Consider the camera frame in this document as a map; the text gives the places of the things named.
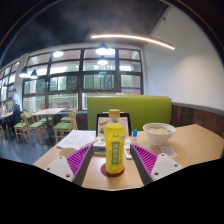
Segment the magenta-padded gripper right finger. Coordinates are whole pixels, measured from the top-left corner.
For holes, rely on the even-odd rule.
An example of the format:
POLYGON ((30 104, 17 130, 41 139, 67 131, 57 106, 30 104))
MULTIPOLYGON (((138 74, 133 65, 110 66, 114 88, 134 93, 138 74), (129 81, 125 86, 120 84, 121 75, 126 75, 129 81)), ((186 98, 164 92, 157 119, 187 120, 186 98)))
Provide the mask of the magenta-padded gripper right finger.
POLYGON ((135 144, 130 145, 130 154, 144 185, 182 169, 182 166, 167 154, 160 153, 157 155, 135 144))

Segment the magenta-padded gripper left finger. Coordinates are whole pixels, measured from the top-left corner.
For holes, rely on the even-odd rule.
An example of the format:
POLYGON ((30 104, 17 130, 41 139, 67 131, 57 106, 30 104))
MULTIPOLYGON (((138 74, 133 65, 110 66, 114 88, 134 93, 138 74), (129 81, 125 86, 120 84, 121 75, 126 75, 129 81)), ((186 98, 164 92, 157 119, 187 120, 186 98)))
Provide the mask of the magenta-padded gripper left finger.
POLYGON ((67 157, 58 156, 45 170, 81 186, 93 154, 93 145, 89 144, 67 157))

